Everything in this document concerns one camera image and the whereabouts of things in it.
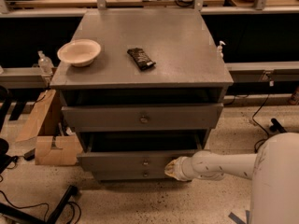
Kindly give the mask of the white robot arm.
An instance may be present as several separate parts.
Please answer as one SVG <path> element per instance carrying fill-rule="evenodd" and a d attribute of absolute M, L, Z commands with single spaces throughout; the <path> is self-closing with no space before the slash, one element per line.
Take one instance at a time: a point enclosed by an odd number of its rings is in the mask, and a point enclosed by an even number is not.
<path fill-rule="evenodd" d="M 299 224 L 299 134 L 270 137 L 255 154 L 219 155 L 200 150 L 164 168 L 178 181 L 250 179 L 249 224 Z"/>

